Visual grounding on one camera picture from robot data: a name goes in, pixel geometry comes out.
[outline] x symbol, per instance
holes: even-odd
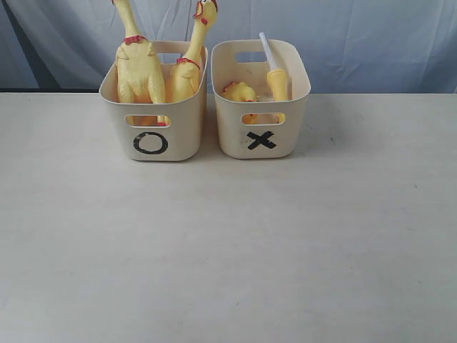
[[[250,146],[248,146],[248,149],[254,150],[260,144],[266,146],[269,149],[274,148],[276,146],[276,144],[274,144],[272,141],[268,140],[268,138],[270,138],[273,135],[274,135],[274,133],[271,131],[267,131],[264,134],[262,134],[261,136],[258,136],[252,132],[249,132],[248,137],[254,139],[255,141]]]

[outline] white plastic bin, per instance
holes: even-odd
[[[184,54],[187,41],[153,41],[157,53]],[[137,161],[182,161],[192,157],[200,148],[206,113],[206,68],[208,49],[201,51],[201,83],[190,99],[174,104],[121,104],[117,99],[117,68],[109,69],[99,93],[125,154]],[[162,64],[167,78],[174,64]],[[129,116],[168,116],[169,126],[132,126]]]
[[[224,87],[244,81],[257,95],[271,93],[266,82],[267,61],[237,62],[236,55],[263,51],[261,40],[225,41],[215,46],[211,56],[211,78],[216,98],[219,142],[222,150],[237,159],[278,158],[295,148],[306,110],[311,84],[296,48],[285,41],[268,40],[275,60],[289,77],[290,101],[234,102],[222,97]],[[242,122],[245,114],[285,114],[280,124]]]

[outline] fabric backdrop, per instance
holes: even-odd
[[[11,15],[0,6],[0,88],[99,87],[124,37],[111,0],[1,1]],[[150,40],[190,39],[196,0],[131,3]],[[221,41],[257,39],[264,31],[297,47],[315,93],[456,90],[457,0],[218,0],[218,5],[209,50]],[[17,39],[18,30],[23,34]],[[43,64],[33,66],[37,59]]]

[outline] rubber chicken head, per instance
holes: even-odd
[[[209,29],[216,23],[217,12],[218,7],[216,0],[200,0],[197,2],[194,18]]]

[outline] table surface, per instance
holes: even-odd
[[[120,150],[98,94],[0,94],[0,342],[454,343],[457,96],[311,95],[295,152]]]

